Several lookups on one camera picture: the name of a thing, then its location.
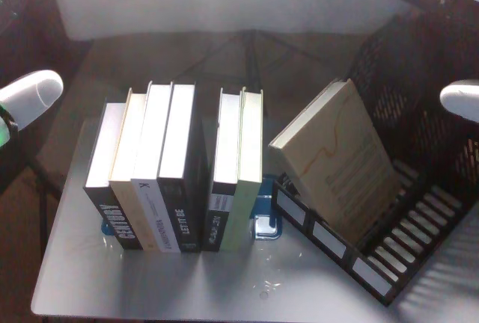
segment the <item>gray tabletop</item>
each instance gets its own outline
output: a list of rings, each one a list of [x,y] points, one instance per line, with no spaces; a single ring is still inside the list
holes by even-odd
[[[123,251],[82,190],[82,129],[31,310],[47,316],[255,322],[479,322],[479,208],[386,308],[284,221],[239,253]]]

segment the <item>beige book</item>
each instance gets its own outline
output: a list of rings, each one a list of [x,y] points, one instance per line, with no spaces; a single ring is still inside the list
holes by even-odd
[[[129,89],[120,138],[109,182],[144,250],[159,249],[131,182],[135,169],[146,95]]]
[[[350,80],[328,85],[269,147],[303,202],[352,244],[400,189]]]

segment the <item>book cover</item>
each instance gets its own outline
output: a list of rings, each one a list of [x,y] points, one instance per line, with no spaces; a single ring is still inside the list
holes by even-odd
[[[238,182],[240,95],[221,90],[203,250],[219,251]]]
[[[353,82],[333,82],[269,145],[303,202],[356,244],[399,180]]]
[[[153,231],[131,183],[143,124],[145,99],[145,94],[132,93],[132,90],[129,89],[109,182],[121,208],[135,230],[143,250],[158,250]]]
[[[263,181],[263,91],[242,89],[239,130],[239,170],[233,208],[221,250],[237,250],[250,234],[250,215]]]
[[[195,86],[174,84],[157,178],[182,252],[201,249],[208,166]]]
[[[165,201],[156,178],[165,140],[172,85],[150,83],[132,184],[162,252],[179,253]]]
[[[140,241],[108,181],[124,109],[125,104],[122,102],[108,102],[103,107],[83,189],[103,219],[113,229],[121,247],[125,250],[141,250]]]

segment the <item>black plastic basket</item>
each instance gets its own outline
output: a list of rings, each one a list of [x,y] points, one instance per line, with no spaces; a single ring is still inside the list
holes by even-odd
[[[359,50],[348,78],[402,190],[356,247],[301,202],[286,174],[273,188],[273,206],[384,305],[478,198],[479,126],[448,113],[439,102],[440,90],[451,81],[479,78],[478,36],[458,26],[435,14],[394,19]]]

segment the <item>floor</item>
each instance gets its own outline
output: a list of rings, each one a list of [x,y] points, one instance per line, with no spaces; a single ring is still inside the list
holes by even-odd
[[[332,79],[343,77],[364,37],[291,34],[280,38],[316,58],[292,53],[267,36],[256,37],[268,118],[287,123]],[[239,91],[244,83],[244,47],[235,34],[139,34],[98,40],[68,83],[71,88],[47,132],[39,160],[50,174],[66,177],[82,122],[100,114],[106,97],[124,100],[129,87],[145,92],[150,80],[189,80],[191,75],[181,74],[226,40],[232,41],[199,65],[194,78],[201,113],[207,120],[216,116],[220,88]],[[29,308],[40,268],[34,182],[34,174],[26,169],[0,197],[0,322],[40,321]],[[51,199],[50,224],[56,206]]]

